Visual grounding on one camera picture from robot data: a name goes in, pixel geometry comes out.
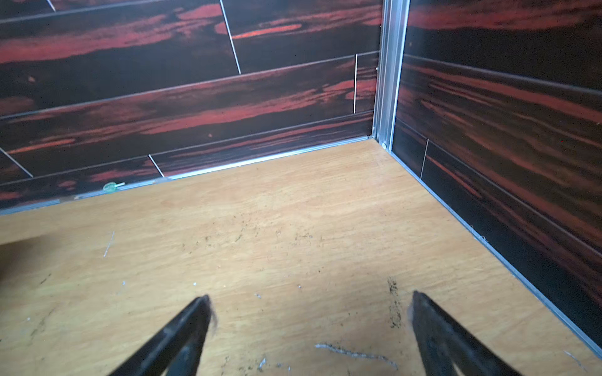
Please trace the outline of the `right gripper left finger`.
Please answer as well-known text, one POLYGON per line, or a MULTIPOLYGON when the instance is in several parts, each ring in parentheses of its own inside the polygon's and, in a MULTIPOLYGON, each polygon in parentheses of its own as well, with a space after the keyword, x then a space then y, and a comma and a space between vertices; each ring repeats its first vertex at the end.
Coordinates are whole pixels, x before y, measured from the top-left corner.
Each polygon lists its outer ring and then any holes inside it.
POLYGON ((196 375, 212 318, 210 297, 193 299, 111 374, 196 375))

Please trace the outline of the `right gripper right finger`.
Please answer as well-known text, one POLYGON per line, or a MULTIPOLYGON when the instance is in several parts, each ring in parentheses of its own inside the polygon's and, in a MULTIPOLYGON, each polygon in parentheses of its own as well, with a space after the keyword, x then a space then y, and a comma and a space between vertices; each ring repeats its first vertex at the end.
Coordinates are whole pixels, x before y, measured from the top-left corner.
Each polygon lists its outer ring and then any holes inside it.
POLYGON ((411 321, 427 375, 519 375, 428 295, 412 294, 411 321))

